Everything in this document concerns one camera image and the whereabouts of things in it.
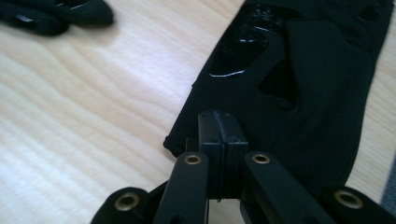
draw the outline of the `wood grain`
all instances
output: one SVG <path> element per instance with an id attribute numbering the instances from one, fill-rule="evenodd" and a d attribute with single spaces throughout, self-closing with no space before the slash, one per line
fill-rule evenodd
<path id="1" fill-rule="evenodd" d="M 1 223 L 89 223 L 115 190 L 165 181 L 175 159 L 163 139 L 243 1 L 109 3 L 106 29 L 0 27 Z M 396 149 L 395 24 L 348 181 L 377 202 Z M 237 201 L 210 206 L 210 223 L 242 223 Z"/>

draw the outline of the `black cloth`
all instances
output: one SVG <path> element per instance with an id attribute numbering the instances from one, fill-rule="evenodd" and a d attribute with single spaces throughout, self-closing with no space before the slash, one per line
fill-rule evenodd
<path id="1" fill-rule="evenodd" d="M 0 0 L 0 21 L 39 35 L 58 35 L 69 23 L 107 26 L 113 12 L 103 0 Z"/>
<path id="2" fill-rule="evenodd" d="M 392 10 L 387 0 L 246 1 L 163 145 L 177 157 L 198 137 L 198 114 L 222 109 L 251 150 L 275 155 L 314 196 L 344 185 Z"/>

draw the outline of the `glove finger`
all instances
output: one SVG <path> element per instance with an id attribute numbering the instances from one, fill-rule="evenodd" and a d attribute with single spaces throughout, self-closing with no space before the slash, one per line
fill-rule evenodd
<path id="1" fill-rule="evenodd" d="M 8 25 L 32 31 L 38 35 L 58 35 L 68 25 L 47 13 L 0 1 L 0 19 Z"/>
<path id="2" fill-rule="evenodd" d="M 104 26 L 113 22 L 113 12 L 103 0 L 12 0 L 12 3 L 32 7 L 81 26 Z"/>

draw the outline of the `table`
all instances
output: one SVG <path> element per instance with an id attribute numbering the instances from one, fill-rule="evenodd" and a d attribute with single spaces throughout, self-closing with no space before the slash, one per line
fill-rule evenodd
<path id="1" fill-rule="evenodd" d="M 163 139 L 242 3 L 113 0 L 113 26 L 51 38 L 0 26 L 1 223 L 89 223 L 115 190 L 167 180 Z M 347 183 L 376 202 L 396 149 L 395 62 L 393 18 Z M 209 222 L 242 223 L 238 202 L 211 202 Z"/>

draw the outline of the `tabletop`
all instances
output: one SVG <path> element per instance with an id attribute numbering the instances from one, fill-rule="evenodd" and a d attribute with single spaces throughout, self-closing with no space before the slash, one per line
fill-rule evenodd
<path id="1" fill-rule="evenodd" d="M 105 29 L 43 37 L 0 26 L 0 222 L 89 223 L 117 189 L 169 178 L 163 148 L 242 0 L 108 1 Z M 380 202 L 396 150 L 396 20 L 389 27 L 347 185 Z M 209 223 L 242 223 L 237 200 Z"/>

